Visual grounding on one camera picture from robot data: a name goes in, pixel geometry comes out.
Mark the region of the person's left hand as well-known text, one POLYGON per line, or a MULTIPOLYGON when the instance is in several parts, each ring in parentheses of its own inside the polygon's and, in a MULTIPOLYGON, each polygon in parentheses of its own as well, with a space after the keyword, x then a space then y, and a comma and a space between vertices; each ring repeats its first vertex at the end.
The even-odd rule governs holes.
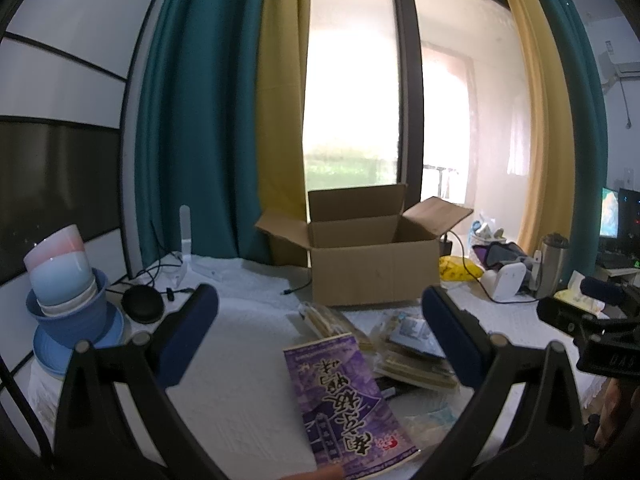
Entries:
POLYGON ((301 472, 283 477, 281 480, 343 480, 344 470, 340 465, 323 466, 314 471, 301 472))

